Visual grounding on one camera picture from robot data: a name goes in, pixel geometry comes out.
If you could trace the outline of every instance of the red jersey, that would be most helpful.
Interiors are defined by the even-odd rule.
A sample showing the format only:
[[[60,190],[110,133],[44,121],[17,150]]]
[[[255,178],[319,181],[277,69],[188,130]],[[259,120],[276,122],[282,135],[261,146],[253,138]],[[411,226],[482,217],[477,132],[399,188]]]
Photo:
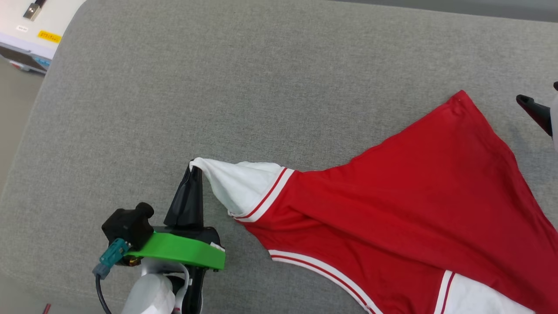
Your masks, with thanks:
[[[273,260],[368,313],[558,313],[558,234],[463,91],[342,166],[190,166]]]

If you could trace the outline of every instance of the black cable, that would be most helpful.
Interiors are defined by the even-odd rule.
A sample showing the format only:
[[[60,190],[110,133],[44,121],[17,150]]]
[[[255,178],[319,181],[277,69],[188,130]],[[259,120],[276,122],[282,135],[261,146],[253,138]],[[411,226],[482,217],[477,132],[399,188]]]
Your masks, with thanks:
[[[101,276],[99,274],[95,275],[95,287],[97,288],[97,296],[99,297],[99,302],[101,302],[103,310],[106,314],[112,314],[103,298],[103,291],[101,291]]]

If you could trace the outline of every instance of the floor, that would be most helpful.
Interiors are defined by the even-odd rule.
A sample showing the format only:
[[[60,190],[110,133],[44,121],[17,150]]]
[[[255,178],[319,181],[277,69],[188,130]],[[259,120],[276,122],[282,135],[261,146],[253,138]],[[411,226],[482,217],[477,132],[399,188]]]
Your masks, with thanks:
[[[43,76],[22,72],[0,58],[0,191],[6,183],[13,157],[20,142]],[[32,296],[0,274],[1,314],[41,314],[46,302]],[[81,311],[53,305],[49,314]]]

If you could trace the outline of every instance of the white stripe trim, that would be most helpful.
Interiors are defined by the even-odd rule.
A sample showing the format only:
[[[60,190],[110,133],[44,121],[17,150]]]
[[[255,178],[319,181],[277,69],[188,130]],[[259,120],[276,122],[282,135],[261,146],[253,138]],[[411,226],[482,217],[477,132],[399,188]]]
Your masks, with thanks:
[[[279,182],[271,192],[271,194],[266,198],[266,200],[262,203],[262,205],[258,208],[258,210],[256,210],[252,215],[250,215],[247,218],[235,218],[235,219],[243,222],[255,222],[258,219],[260,219],[263,216],[263,214],[265,214],[266,211],[275,202],[275,200],[279,196],[279,193],[281,193],[281,191],[285,187],[285,184],[287,184],[288,179],[291,177],[291,175],[294,172],[295,172],[294,170],[287,168],[283,173],[283,176],[281,177],[281,179],[279,180]]]
[[[444,308],[444,301],[446,300],[446,292],[448,291],[448,284],[453,272],[446,270],[444,276],[442,277],[442,282],[440,283],[440,291],[438,292],[438,300],[436,301],[436,307],[434,308],[433,314],[441,314]]]
[[[328,278],[329,280],[333,281],[338,286],[343,288],[345,291],[347,291],[358,302],[358,304],[360,304],[369,314],[372,314],[372,311],[374,311],[374,313],[376,313],[376,314],[383,314],[382,311],[380,311],[380,309],[372,301],[372,299],[370,299],[370,297],[364,292],[364,290],[361,289],[361,287],[359,287],[354,281],[352,281],[349,277],[344,275],[342,272],[338,271],[336,268],[333,268],[331,265],[328,265],[328,264],[324,263],[323,261],[320,261],[320,260],[315,259],[315,258],[311,258],[311,257],[306,256],[306,255],[302,255],[302,254],[284,252],[284,251],[278,251],[278,250],[269,250],[269,252],[270,252],[270,255],[284,256],[284,257],[287,257],[287,258],[297,259],[297,260],[304,261],[306,263],[311,264],[311,265],[308,265],[306,263],[302,263],[302,262],[291,260],[291,259],[281,258],[281,257],[272,258],[272,260],[274,260],[274,261],[282,261],[284,263],[289,263],[289,264],[297,265],[297,266],[300,266],[300,267],[304,267],[306,269],[312,270],[313,272],[316,272],[316,273],[324,276],[325,278]],[[330,274],[336,276],[342,282],[340,282],[339,280],[335,279],[334,277],[328,275],[327,273],[321,271],[320,268],[329,272]],[[363,304],[359,297],[362,298],[366,302],[366,304]]]

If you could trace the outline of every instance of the yellow label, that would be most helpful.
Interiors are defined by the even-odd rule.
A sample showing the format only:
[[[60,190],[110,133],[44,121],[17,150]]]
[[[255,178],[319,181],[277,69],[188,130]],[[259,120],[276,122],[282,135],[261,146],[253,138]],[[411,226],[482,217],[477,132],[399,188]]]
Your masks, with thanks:
[[[62,39],[62,36],[59,36],[59,35],[53,34],[53,33],[49,33],[49,32],[46,32],[46,31],[40,31],[39,34],[37,35],[37,37],[42,38],[42,39],[46,39],[48,41],[55,42],[57,44]]]

